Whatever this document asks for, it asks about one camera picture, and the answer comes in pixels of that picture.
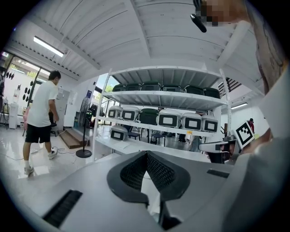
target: black hair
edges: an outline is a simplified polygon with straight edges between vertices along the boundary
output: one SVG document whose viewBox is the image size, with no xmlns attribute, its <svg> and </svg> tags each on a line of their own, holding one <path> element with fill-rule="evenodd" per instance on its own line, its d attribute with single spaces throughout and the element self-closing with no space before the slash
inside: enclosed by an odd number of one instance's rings
<svg viewBox="0 0 290 232">
<path fill-rule="evenodd" d="M 62 77 L 62 75 L 60 75 L 59 71 L 52 71 L 48 77 L 48 80 L 52 81 L 54 80 L 56 77 L 58 77 L 59 79 Z"/>
</svg>

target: shelf post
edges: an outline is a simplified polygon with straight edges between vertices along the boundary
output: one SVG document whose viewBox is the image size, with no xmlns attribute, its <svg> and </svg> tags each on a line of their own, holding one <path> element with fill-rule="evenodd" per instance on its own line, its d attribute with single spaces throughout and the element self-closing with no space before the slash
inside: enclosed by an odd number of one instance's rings
<svg viewBox="0 0 290 232">
<path fill-rule="evenodd" d="M 96 118 L 95 118 L 95 125 L 94 125 L 94 133 L 93 133 L 93 139 L 92 139 L 92 156 L 93 156 L 93 162 L 95 162 L 96 157 L 95 157 L 95 146 L 96 146 L 96 135 L 97 135 L 97 129 L 98 129 L 98 118 L 100 116 L 100 111 L 101 111 L 101 106 L 102 106 L 102 100 L 103 100 L 103 94 L 105 92 L 105 89 L 107 87 L 107 83 L 109 81 L 110 75 L 111 75 L 112 69 L 109 70 L 104 87 L 101 91 L 101 96 L 100 96 L 100 100 L 99 100 L 99 105 L 98 105 L 98 109 L 97 109 L 97 114 L 96 114 Z"/>
<path fill-rule="evenodd" d="M 227 131 L 224 131 L 224 133 L 227 133 L 228 131 L 231 132 L 231 126 L 232 126 L 231 99 L 229 95 L 226 76 L 221 68 L 219 69 L 219 72 L 221 73 L 221 76 L 222 76 L 222 82 L 223 82 L 223 86 L 225 88 L 226 97 L 227 97 Z"/>
</svg>

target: white sneaker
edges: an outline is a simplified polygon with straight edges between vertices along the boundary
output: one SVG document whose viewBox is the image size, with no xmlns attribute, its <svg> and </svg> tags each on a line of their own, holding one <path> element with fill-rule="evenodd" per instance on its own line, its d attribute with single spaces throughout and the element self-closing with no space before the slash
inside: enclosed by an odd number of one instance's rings
<svg viewBox="0 0 290 232">
<path fill-rule="evenodd" d="M 31 173 L 33 173 L 33 171 L 34 171 L 34 168 L 31 166 L 29 166 L 29 168 L 24 167 L 24 174 L 25 175 L 29 176 Z"/>
<path fill-rule="evenodd" d="M 48 158 L 52 160 L 58 154 L 58 150 L 51 149 L 51 154 L 48 155 Z"/>
</svg>

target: black and white square marker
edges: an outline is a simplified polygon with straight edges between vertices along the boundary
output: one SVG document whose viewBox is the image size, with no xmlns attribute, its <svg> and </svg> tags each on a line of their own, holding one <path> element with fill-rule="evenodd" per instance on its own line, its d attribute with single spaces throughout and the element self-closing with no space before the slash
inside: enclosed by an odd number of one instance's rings
<svg viewBox="0 0 290 232">
<path fill-rule="evenodd" d="M 236 130 L 234 130 L 234 134 L 241 149 L 255 139 L 254 134 L 247 122 L 244 122 Z"/>
</svg>

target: standing fan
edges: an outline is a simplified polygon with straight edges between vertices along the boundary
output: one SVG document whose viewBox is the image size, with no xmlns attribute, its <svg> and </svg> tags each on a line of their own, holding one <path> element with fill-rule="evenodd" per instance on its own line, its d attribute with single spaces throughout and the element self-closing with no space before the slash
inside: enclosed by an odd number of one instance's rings
<svg viewBox="0 0 290 232">
<path fill-rule="evenodd" d="M 87 111 L 90 107 L 90 99 L 85 97 L 82 101 L 81 110 L 78 116 L 78 125 L 83 126 L 83 135 L 82 135 L 82 149 L 76 151 L 76 156 L 80 158 L 87 158 L 92 155 L 92 152 L 85 150 L 85 134 L 86 134 L 86 124 L 87 124 Z"/>
</svg>

